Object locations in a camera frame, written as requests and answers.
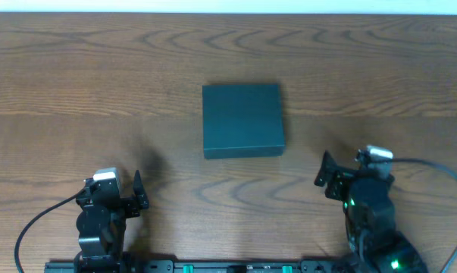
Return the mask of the dark green gift box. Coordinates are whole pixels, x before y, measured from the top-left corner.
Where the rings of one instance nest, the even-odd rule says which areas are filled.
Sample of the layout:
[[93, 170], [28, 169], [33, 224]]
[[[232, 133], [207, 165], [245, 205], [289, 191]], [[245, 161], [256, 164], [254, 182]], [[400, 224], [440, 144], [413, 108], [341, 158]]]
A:
[[206, 159], [276, 157], [286, 147], [277, 84], [202, 87]]

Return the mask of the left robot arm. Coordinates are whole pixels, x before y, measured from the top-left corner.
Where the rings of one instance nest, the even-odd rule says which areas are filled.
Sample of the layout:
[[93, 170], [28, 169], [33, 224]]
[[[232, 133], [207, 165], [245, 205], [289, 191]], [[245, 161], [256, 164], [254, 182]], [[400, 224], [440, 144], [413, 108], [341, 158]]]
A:
[[75, 272], [136, 272], [141, 269], [124, 252], [127, 219], [137, 218], [149, 207], [149, 199], [140, 173], [133, 176], [133, 195], [122, 197], [121, 180], [116, 168], [98, 170], [85, 179], [85, 186], [75, 198], [82, 212], [77, 218], [78, 242], [82, 260]]

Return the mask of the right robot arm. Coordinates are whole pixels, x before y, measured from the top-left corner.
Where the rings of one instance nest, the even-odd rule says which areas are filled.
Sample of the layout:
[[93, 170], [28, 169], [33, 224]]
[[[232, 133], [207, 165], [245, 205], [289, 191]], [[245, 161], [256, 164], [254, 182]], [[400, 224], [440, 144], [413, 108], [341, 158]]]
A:
[[358, 151], [356, 169], [338, 165], [326, 151], [315, 178], [328, 199], [340, 201], [351, 254], [334, 262], [332, 272], [424, 273], [418, 251], [397, 230], [390, 188], [393, 153], [377, 146]]

